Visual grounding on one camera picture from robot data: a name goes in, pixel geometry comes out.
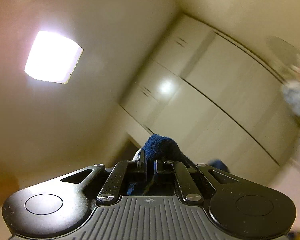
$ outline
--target screw head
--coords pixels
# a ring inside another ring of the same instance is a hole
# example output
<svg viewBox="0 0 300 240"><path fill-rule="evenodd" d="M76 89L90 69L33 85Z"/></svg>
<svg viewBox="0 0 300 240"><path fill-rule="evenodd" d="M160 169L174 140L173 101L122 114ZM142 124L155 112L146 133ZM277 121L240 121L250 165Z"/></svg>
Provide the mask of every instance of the screw head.
<svg viewBox="0 0 300 240"><path fill-rule="evenodd" d="M199 194L191 193L186 196L186 199L189 201L199 201L202 197Z"/></svg>
<svg viewBox="0 0 300 240"><path fill-rule="evenodd" d="M98 200L100 200L100 201L111 201L113 199L114 199L114 195L109 194L109 193L100 194L98 196Z"/></svg>

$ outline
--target circular cap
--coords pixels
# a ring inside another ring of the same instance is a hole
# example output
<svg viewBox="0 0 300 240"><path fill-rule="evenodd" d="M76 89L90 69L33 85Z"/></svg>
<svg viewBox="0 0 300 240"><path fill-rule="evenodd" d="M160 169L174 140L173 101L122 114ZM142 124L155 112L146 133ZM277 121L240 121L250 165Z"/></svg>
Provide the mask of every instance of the circular cap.
<svg viewBox="0 0 300 240"><path fill-rule="evenodd" d="M114 195L111 195L109 193L100 194L98 196L98 200L100 201L111 201L114 199Z"/></svg>
<svg viewBox="0 0 300 240"><path fill-rule="evenodd" d="M48 215L58 211L62 204L62 199L56 195L41 194L29 198L25 206L32 214Z"/></svg>
<svg viewBox="0 0 300 240"><path fill-rule="evenodd" d="M186 196L186 199L189 201L199 201L202 199L202 197L199 194L191 193Z"/></svg>
<svg viewBox="0 0 300 240"><path fill-rule="evenodd" d="M259 217L269 214L273 209L273 204L265 197L248 195L239 198L236 202L237 209L243 214Z"/></svg>

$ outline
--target blue cloth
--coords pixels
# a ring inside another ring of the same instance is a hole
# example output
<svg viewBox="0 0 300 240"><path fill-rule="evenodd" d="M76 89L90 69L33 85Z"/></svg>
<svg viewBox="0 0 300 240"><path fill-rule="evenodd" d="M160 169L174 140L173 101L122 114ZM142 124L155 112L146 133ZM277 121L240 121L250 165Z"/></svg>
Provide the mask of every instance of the blue cloth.
<svg viewBox="0 0 300 240"><path fill-rule="evenodd" d="M178 147L178 144L169 137L153 134L142 147L145 151L147 161L147 182L132 183L128 187L128 195L144 195L153 184L154 161L178 161L182 162L187 168L194 168L195 164L186 157ZM217 169L229 172L228 167L221 160L214 160L208 165Z"/></svg>

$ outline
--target fuzzy blue fabric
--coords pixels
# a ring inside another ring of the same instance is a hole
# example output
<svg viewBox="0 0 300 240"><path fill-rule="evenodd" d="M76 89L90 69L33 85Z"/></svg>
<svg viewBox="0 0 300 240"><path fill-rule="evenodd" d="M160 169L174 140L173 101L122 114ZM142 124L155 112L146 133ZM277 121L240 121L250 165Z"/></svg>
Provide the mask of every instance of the fuzzy blue fabric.
<svg viewBox="0 0 300 240"><path fill-rule="evenodd" d="M132 183L128 188L128 195L145 195L153 184L154 161L178 161L187 168L194 168L195 164L186 157L178 147L178 144L169 137L153 134L142 147L146 154L147 161L147 182ZM214 160L210 166L229 172L228 167L221 160Z"/></svg>

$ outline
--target ceiling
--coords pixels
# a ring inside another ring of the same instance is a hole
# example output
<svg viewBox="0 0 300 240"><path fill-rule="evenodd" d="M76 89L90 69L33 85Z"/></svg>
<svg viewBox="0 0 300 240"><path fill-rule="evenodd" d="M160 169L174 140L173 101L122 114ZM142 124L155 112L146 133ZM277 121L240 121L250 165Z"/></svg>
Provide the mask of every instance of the ceiling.
<svg viewBox="0 0 300 240"><path fill-rule="evenodd" d="M174 0L0 0L0 169L42 171L93 148L109 111L177 13ZM24 73L39 30L83 48L67 84Z"/></svg>
<svg viewBox="0 0 300 240"><path fill-rule="evenodd" d="M237 40L274 69L267 39L280 37L300 49L300 0L177 0L182 10Z"/></svg>

